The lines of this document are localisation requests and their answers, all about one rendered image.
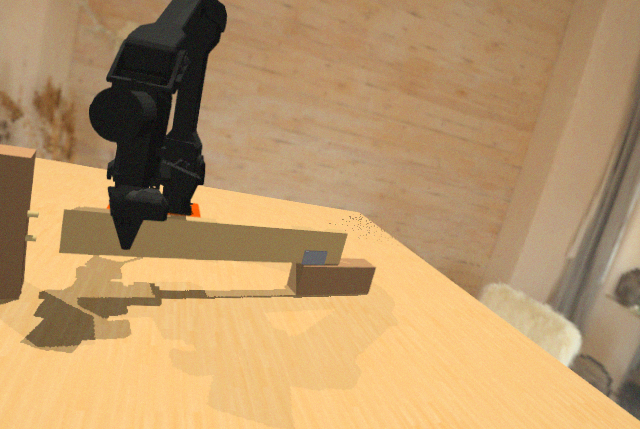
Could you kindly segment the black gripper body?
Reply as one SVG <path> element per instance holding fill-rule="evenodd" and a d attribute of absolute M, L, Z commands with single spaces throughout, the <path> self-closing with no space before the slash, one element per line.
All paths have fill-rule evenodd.
<path fill-rule="evenodd" d="M 155 178 L 165 139 L 137 137 L 116 143 L 115 159 L 108 163 L 107 179 L 115 182 L 110 197 L 110 216 L 115 218 L 165 221 L 169 204 Z"/>

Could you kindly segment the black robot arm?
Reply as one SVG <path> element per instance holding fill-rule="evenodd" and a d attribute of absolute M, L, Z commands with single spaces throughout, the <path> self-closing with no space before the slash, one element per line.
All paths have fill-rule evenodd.
<path fill-rule="evenodd" d="M 161 179 L 169 214 L 191 216 L 191 199 L 204 184 L 197 124 L 208 56 L 226 24 L 218 0 L 172 0 L 155 22 L 124 39 L 106 76 L 112 86 L 98 92 L 89 107 L 91 126 L 107 141 L 165 139 L 155 178 Z"/>

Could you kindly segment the long wooden plank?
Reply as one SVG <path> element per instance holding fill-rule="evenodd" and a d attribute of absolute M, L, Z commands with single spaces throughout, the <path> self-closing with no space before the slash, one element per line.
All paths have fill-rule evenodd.
<path fill-rule="evenodd" d="M 110 208 L 64 204 L 59 253 L 182 260 L 301 264 L 305 250 L 339 265 L 348 233 L 339 229 L 167 215 L 144 220 L 121 248 Z"/>

